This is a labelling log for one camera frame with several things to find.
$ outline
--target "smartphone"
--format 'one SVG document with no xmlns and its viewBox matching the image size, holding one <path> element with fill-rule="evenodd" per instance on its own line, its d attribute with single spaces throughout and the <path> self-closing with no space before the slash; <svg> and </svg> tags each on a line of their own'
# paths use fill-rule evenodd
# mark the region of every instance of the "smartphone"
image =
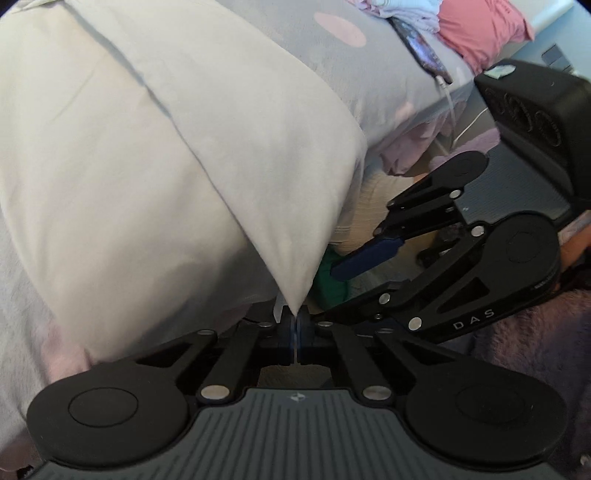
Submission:
<svg viewBox="0 0 591 480">
<path fill-rule="evenodd" d="M 396 17 L 388 18 L 388 22 L 425 72 L 433 78 L 441 76 L 448 85 L 453 83 L 452 76 L 449 75 L 431 45 L 416 28 Z"/>
</svg>

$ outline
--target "folded clothes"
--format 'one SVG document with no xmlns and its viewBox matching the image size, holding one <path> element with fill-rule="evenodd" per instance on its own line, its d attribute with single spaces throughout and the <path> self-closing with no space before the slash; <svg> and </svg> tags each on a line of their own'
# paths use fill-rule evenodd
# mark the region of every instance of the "folded clothes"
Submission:
<svg viewBox="0 0 591 480">
<path fill-rule="evenodd" d="M 442 0 L 348 0 L 360 10 L 381 18 L 397 17 L 430 33 L 439 31 Z"/>
</svg>

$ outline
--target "black circular hub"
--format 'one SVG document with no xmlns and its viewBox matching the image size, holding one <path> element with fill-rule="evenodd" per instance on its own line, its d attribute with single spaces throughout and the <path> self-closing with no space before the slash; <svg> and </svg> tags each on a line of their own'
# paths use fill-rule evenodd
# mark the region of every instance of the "black circular hub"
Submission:
<svg viewBox="0 0 591 480">
<path fill-rule="evenodd" d="M 512 390 L 493 385 L 476 385 L 458 393 L 456 407 L 472 420 L 502 425 L 517 419 L 523 413 L 525 404 Z"/>
<path fill-rule="evenodd" d="M 542 461 L 567 420 L 546 384 L 470 358 L 430 367 L 407 397 L 406 416 L 425 445 L 474 468 Z"/>
<path fill-rule="evenodd" d="M 507 258 L 512 262 L 526 263 L 540 253 L 540 240 L 532 232 L 517 232 L 507 242 Z"/>
<path fill-rule="evenodd" d="M 138 409 L 138 399 L 120 388 L 94 388 L 70 403 L 70 415 L 87 427 L 113 427 L 129 420 Z"/>
<path fill-rule="evenodd" d="M 167 369 L 125 360 L 50 385 L 27 424 L 43 458 L 79 468 L 129 465 L 178 438 L 189 419 Z"/>
</svg>

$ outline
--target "gray bedsheet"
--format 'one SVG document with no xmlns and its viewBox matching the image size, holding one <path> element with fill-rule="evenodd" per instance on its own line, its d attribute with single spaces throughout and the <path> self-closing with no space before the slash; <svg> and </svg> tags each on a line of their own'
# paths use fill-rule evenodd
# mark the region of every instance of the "gray bedsheet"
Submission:
<svg viewBox="0 0 591 480">
<path fill-rule="evenodd" d="M 449 109 L 437 83 L 418 66 L 392 27 L 346 0 L 218 1 L 330 85 L 359 122 L 370 147 L 384 139 L 387 144 Z M 470 68 L 435 36 L 425 38 L 454 79 L 454 102 L 467 99 L 472 90 Z"/>
</svg>

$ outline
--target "blue gripper pad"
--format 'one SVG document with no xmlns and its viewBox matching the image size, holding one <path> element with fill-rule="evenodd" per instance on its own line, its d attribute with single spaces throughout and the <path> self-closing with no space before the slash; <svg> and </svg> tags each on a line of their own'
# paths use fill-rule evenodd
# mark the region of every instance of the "blue gripper pad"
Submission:
<svg viewBox="0 0 591 480">
<path fill-rule="evenodd" d="M 400 237 L 374 238 L 335 263 L 330 275 L 338 281 L 350 280 L 396 256 L 403 245 L 404 240 Z"/>
</svg>

